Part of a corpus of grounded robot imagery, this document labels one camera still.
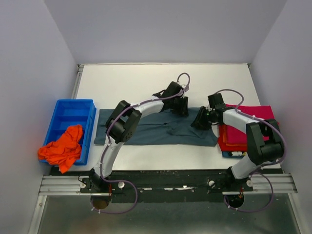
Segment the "teal grey t-shirt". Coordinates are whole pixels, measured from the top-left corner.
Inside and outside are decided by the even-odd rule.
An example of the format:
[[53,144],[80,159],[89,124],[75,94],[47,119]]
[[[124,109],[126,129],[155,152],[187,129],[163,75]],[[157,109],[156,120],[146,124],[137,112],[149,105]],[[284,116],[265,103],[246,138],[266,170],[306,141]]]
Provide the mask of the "teal grey t-shirt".
[[172,114],[169,110],[144,117],[125,145],[182,144],[214,147],[218,137],[211,129],[198,130],[191,126],[198,112],[198,107],[192,107],[188,109],[187,117]]

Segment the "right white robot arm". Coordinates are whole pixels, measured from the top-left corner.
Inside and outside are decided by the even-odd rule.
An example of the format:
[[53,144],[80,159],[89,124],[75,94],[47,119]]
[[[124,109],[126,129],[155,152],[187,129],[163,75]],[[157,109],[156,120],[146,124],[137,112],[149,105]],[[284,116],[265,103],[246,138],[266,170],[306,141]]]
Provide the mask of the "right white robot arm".
[[192,127],[209,130],[213,124],[232,126],[246,134],[247,155],[238,163],[227,169],[224,179],[225,187],[235,191],[245,179],[259,168],[281,163],[287,153],[287,144],[275,119],[262,119],[246,114],[235,107],[227,107],[220,91],[209,95],[210,109],[202,106],[199,109]]

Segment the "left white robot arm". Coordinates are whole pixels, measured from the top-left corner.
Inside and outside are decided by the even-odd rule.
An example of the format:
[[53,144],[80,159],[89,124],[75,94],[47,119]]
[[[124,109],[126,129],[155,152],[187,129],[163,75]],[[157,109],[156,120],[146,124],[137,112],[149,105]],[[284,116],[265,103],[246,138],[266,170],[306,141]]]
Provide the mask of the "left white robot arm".
[[91,186],[96,192],[102,193],[107,189],[106,178],[112,173],[114,161],[121,147],[133,136],[142,118],[165,110],[179,116],[188,116],[188,97],[185,96],[188,90],[189,84],[180,85],[179,82],[172,81],[167,89],[145,101],[136,104],[124,100],[119,102],[105,124],[104,150],[94,167],[98,176],[92,179]]

